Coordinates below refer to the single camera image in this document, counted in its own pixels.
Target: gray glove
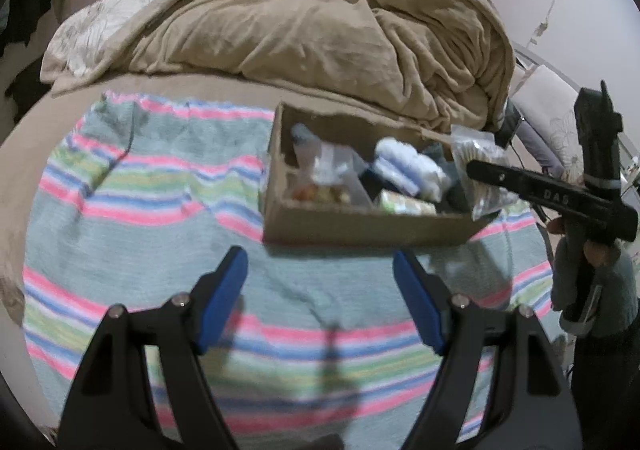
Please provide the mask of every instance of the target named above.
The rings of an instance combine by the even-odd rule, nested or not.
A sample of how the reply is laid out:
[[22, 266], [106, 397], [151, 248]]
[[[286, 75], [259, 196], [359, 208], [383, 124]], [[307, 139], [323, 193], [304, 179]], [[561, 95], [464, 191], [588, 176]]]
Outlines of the gray glove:
[[[566, 236], [560, 240], [554, 259], [551, 302], [555, 311], [562, 311], [575, 302], [578, 267], [586, 242], [584, 227], [578, 221], [565, 218], [564, 231]], [[593, 243], [587, 251], [592, 255], [590, 262], [593, 262], [593, 253], [600, 255], [596, 257], [599, 264], [594, 265], [594, 284], [602, 285], [598, 313], [590, 335], [601, 338], [620, 333], [638, 315], [636, 278], [631, 258], [624, 250]]]

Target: beige bed sheet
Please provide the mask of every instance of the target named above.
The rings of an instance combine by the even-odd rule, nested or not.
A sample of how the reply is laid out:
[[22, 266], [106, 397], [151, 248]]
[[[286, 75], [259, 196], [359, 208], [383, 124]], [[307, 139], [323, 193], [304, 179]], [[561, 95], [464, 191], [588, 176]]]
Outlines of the beige bed sheet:
[[0, 295], [9, 315], [19, 325], [24, 313], [22, 265], [25, 234], [42, 171], [55, 145], [106, 89], [151, 93], [174, 99], [194, 97], [230, 101], [271, 109], [281, 101], [316, 109], [337, 110], [341, 106], [335, 101], [224, 74], [151, 77], [124, 74], [55, 98], [46, 95], [0, 148]]

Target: white pillow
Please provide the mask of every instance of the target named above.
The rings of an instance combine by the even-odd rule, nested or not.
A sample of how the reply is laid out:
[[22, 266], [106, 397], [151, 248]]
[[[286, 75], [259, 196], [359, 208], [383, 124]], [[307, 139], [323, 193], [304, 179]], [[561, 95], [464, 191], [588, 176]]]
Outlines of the white pillow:
[[562, 179], [569, 183], [577, 183], [584, 169], [575, 127], [577, 97], [575, 89], [547, 66], [533, 68], [511, 97], [514, 106], [558, 157], [564, 167]]

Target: blue rubber pad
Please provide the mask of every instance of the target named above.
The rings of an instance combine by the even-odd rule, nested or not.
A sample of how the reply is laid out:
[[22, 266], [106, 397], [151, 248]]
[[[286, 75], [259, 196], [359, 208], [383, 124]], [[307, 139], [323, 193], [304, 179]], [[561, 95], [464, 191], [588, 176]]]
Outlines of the blue rubber pad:
[[196, 341], [200, 354], [206, 353], [208, 348], [220, 340], [226, 320], [229, 318], [246, 280], [248, 268], [246, 252], [238, 250], [202, 311], [200, 336]]
[[440, 311], [402, 252], [397, 252], [394, 256], [394, 278], [414, 319], [422, 343], [431, 347], [434, 353], [443, 356], [447, 341], [442, 333]]

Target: hand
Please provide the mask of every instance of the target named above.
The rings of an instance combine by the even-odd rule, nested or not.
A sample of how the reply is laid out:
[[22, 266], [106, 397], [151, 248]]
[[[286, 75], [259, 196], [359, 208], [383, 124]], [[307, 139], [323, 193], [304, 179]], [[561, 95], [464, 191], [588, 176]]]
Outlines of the hand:
[[[553, 235], [565, 235], [564, 218], [558, 217], [546, 226], [546, 231]], [[620, 250], [616, 247], [587, 241], [584, 244], [584, 256], [591, 266], [601, 268], [613, 266], [620, 258]]]

